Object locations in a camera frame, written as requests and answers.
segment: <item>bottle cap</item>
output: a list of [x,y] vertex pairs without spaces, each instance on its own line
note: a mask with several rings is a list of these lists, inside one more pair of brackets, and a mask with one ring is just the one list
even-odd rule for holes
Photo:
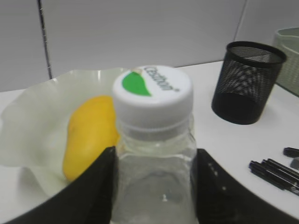
[[120,133],[138,140],[165,140],[185,132],[192,114],[190,78],[167,66],[142,66],[113,85]]

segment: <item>paper plate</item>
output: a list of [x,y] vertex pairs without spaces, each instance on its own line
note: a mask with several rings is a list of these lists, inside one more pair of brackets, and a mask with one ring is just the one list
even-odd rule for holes
[[26,89],[1,116],[0,164],[28,167],[49,196],[63,189],[70,115],[89,98],[111,95],[125,70],[73,70]]

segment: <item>white desk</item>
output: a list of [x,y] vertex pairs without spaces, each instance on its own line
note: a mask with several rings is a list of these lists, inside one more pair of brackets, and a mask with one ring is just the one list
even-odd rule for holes
[[[284,147],[299,148],[299,98],[275,86],[261,119],[252,125],[231,124],[217,117],[211,101],[222,62],[179,68],[194,81],[195,138],[237,181],[260,198],[299,219],[299,196],[282,191],[253,175],[251,160],[272,158],[286,166]],[[22,90],[0,93],[0,112]],[[45,200],[34,178],[21,168],[0,167],[0,223]]]

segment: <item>black mesh pen holder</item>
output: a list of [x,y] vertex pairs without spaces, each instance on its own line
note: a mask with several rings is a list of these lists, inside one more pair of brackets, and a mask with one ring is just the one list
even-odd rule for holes
[[272,46],[245,41],[227,45],[213,111],[232,123],[257,122],[285,61],[286,55]]

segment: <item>mango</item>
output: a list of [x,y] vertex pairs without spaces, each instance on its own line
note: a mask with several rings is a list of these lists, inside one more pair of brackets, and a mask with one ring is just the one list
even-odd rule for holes
[[71,115],[63,161],[67,180],[75,180],[105,148],[115,146],[119,138],[115,120],[110,96],[94,97]]

